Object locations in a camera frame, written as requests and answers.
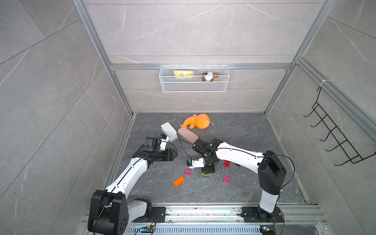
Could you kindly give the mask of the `red lego brick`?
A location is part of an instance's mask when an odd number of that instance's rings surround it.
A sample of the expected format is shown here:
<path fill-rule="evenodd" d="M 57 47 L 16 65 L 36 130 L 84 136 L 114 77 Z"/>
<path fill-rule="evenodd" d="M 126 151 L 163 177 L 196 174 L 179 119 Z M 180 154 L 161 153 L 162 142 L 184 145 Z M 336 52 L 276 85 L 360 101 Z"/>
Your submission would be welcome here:
<path fill-rule="evenodd" d="M 230 164 L 231 164 L 230 161 L 225 161 L 223 165 L 224 165 L 226 168 L 228 168 L 228 167 L 230 166 Z"/>

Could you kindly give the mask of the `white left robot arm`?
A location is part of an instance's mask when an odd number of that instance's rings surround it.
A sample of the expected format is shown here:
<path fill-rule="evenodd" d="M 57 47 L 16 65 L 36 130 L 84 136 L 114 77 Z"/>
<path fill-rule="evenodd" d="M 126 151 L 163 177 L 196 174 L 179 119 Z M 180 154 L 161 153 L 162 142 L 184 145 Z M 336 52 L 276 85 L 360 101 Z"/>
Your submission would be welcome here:
<path fill-rule="evenodd" d="M 94 192 L 88 219 L 89 232 L 95 235 L 122 235 L 133 221 L 156 224 L 150 200 L 139 198 L 128 202 L 127 198 L 139 178 L 154 162 L 170 162 L 177 157 L 176 147 L 167 148 L 168 143 L 169 137 L 165 134 L 156 138 L 147 137 L 120 176 L 106 189 Z"/>

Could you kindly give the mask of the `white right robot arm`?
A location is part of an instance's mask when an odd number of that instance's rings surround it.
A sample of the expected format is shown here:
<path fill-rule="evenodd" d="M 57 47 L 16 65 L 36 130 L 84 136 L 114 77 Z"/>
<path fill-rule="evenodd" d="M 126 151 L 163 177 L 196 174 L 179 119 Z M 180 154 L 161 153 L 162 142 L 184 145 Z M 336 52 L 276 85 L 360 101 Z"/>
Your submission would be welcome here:
<path fill-rule="evenodd" d="M 188 160 L 187 166 L 200 168 L 203 174 L 215 173 L 215 166 L 220 160 L 235 163 L 258 174 L 259 186 L 262 189 L 258 213 L 272 214 L 275 211 L 287 170 L 274 152 L 253 152 L 218 139 L 209 143 L 198 139 L 193 144 L 193 150 L 201 157 Z"/>

